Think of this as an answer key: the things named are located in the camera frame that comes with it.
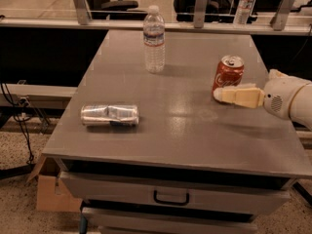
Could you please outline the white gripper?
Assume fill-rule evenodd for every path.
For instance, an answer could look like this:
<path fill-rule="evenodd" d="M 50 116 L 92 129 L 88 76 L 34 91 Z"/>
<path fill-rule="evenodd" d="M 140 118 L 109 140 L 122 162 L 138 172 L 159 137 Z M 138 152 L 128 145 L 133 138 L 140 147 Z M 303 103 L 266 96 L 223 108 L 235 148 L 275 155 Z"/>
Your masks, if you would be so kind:
<path fill-rule="evenodd" d="M 257 108 L 263 105 L 264 109 L 281 119 L 290 118 L 290 108 L 296 94 L 309 80 L 287 76 L 287 74 L 271 69 L 268 73 L 269 81 L 264 91 L 259 88 L 217 88 L 213 96 L 217 101 L 236 104 L 247 108 Z"/>

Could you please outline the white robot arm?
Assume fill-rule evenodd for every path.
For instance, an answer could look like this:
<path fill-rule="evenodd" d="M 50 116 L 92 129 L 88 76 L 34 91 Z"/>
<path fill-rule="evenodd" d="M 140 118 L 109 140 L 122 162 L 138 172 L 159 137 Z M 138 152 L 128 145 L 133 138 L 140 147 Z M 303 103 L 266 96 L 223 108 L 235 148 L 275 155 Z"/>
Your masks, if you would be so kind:
<path fill-rule="evenodd" d="M 312 82 L 271 69 L 263 89 L 255 84 L 216 88 L 219 102 L 247 108 L 263 107 L 280 119 L 292 120 L 312 131 Z"/>

